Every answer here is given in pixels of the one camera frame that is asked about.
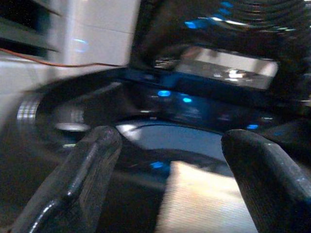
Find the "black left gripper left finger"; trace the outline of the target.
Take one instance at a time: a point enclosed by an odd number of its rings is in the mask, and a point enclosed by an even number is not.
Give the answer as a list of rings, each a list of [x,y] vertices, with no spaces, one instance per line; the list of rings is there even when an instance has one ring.
[[[121,148],[116,129],[94,128],[36,190],[10,233],[95,233]]]

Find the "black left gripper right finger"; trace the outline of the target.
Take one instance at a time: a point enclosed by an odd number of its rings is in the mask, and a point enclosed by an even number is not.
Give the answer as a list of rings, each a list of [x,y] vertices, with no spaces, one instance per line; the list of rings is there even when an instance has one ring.
[[[229,130],[222,150],[259,233],[311,233],[311,177],[278,144]]]

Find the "white garment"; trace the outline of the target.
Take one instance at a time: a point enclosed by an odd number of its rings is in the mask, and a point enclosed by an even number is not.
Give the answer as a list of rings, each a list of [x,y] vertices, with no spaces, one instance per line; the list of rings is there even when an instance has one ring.
[[[155,233],[258,233],[233,177],[171,163]]]

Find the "black washing machine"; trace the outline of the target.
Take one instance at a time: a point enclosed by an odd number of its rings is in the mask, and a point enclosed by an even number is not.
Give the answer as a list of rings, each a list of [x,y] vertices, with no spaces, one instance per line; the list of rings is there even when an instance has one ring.
[[[13,105],[0,130],[0,233],[100,126],[122,148],[95,233],[155,233],[172,162],[234,178],[229,130],[273,141],[311,177],[311,0],[142,0],[128,65]]]

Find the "black framed wall opening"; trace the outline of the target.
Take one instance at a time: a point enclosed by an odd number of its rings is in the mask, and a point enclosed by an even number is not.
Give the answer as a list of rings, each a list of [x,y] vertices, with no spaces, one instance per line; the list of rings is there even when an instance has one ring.
[[[53,0],[0,0],[0,49],[46,58],[58,49],[49,42]]]

